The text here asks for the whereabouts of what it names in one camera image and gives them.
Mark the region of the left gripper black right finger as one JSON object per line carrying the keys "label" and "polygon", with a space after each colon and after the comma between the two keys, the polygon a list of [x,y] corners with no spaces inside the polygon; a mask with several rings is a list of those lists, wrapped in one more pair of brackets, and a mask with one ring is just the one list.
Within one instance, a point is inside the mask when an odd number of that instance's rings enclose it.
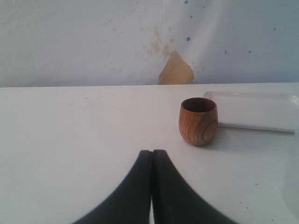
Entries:
{"label": "left gripper black right finger", "polygon": [[153,151],[151,195],[156,224],[236,223],[189,186],[165,150]]}

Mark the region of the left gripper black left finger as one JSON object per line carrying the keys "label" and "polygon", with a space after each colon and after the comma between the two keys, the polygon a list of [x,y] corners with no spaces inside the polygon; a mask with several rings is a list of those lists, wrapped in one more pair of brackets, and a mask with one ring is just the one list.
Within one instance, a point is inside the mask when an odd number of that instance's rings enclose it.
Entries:
{"label": "left gripper black left finger", "polygon": [[153,153],[139,152],[120,185],[77,224],[148,224],[151,205]]}

